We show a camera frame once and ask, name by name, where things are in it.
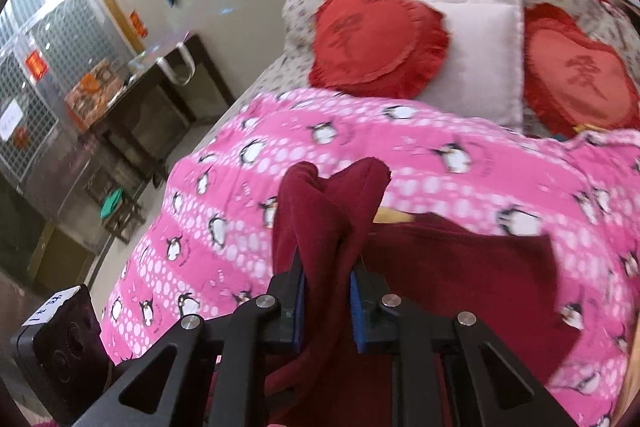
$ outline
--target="red paper sign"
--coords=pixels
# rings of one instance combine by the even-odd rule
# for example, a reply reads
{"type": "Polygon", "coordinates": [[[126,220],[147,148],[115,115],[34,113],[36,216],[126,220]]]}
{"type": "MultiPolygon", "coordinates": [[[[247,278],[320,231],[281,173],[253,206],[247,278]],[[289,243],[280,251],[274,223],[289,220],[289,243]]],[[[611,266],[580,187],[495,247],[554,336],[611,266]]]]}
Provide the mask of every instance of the red paper sign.
{"type": "Polygon", "coordinates": [[[144,39],[147,35],[149,35],[149,31],[145,28],[140,15],[138,15],[138,12],[133,10],[133,12],[131,12],[131,15],[129,15],[129,19],[131,20],[131,24],[133,25],[133,28],[135,29],[139,37],[142,37],[144,39]]]}
{"type": "Polygon", "coordinates": [[[49,71],[49,67],[40,56],[40,52],[32,52],[25,62],[27,64],[27,68],[29,68],[29,71],[31,71],[31,74],[36,81],[41,80],[47,71],[49,71]]]}

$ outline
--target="white paper sign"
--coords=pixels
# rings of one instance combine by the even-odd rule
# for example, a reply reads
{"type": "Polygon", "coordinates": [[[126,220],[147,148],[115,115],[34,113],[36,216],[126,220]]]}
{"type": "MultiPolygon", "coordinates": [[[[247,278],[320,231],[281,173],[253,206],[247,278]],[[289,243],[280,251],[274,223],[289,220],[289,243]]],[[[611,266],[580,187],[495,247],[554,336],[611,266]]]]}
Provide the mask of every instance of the white paper sign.
{"type": "Polygon", "coordinates": [[[0,138],[3,142],[11,138],[22,117],[24,117],[24,113],[14,98],[0,116],[0,138]]]}
{"type": "Polygon", "coordinates": [[[40,308],[38,308],[34,314],[26,320],[23,326],[33,326],[34,324],[44,324],[49,322],[51,317],[53,317],[53,315],[58,311],[58,308],[78,293],[79,289],[80,286],[74,286],[68,290],[62,290],[62,292],[56,293],[52,298],[40,306],[40,308]]]}

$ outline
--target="metal screw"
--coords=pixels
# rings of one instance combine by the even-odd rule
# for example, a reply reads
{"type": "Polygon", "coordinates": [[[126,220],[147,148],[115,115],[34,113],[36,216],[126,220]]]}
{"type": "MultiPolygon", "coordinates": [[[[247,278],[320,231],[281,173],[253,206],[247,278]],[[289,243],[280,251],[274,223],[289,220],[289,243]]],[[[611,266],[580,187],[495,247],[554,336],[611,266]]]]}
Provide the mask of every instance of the metal screw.
{"type": "Polygon", "coordinates": [[[197,315],[187,315],[182,318],[180,325],[184,330],[194,330],[200,325],[200,317],[197,315]]]}
{"type": "Polygon", "coordinates": [[[276,303],[276,298],[273,295],[260,295],[255,299],[255,305],[258,308],[271,308],[276,303]]]}
{"type": "Polygon", "coordinates": [[[458,322],[463,326],[473,326],[477,320],[472,312],[460,312],[458,314],[458,322]]]}
{"type": "Polygon", "coordinates": [[[401,302],[402,299],[395,293],[388,293],[382,298],[382,303],[388,308],[395,308],[399,306],[401,302]]]}

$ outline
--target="red pillow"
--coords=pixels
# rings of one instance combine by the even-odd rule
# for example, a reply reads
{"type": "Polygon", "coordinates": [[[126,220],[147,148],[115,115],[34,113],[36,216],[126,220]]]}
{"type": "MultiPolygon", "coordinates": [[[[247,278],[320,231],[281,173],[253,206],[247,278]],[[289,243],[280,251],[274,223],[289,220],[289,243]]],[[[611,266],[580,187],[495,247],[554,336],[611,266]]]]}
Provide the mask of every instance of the red pillow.
{"type": "Polygon", "coordinates": [[[449,45],[443,15],[415,0],[326,0],[316,12],[314,87],[413,98],[449,45]]]}
{"type": "Polygon", "coordinates": [[[637,128],[638,92],[609,45],[593,41],[563,10],[541,4],[526,14],[524,97],[552,134],[575,127],[637,128]]]}

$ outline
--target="dark red cloth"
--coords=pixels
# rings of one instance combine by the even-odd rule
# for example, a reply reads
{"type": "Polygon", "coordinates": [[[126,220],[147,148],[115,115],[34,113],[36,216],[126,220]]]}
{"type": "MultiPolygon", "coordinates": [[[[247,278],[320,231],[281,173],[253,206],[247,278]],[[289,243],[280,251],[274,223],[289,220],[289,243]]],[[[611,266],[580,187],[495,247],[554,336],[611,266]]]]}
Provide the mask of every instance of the dark red cloth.
{"type": "Polygon", "coordinates": [[[274,271],[288,270],[300,247],[307,292],[303,352],[266,381],[267,395],[294,389],[294,404],[273,422],[390,424],[390,359],[357,355],[351,333],[349,273],[360,254],[393,292],[423,309],[476,313],[541,381],[578,338],[554,309],[557,274],[548,237],[481,236],[434,214],[374,225],[389,179],[382,162],[366,158],[329,179],[299,163],[282,180],[274,271]]]}
{"type": "Polygon", "coordinates": [[[326,0],[316,13],[314,87],[411,99],[438,73],[449,35],[416,0],[326,0]]]}

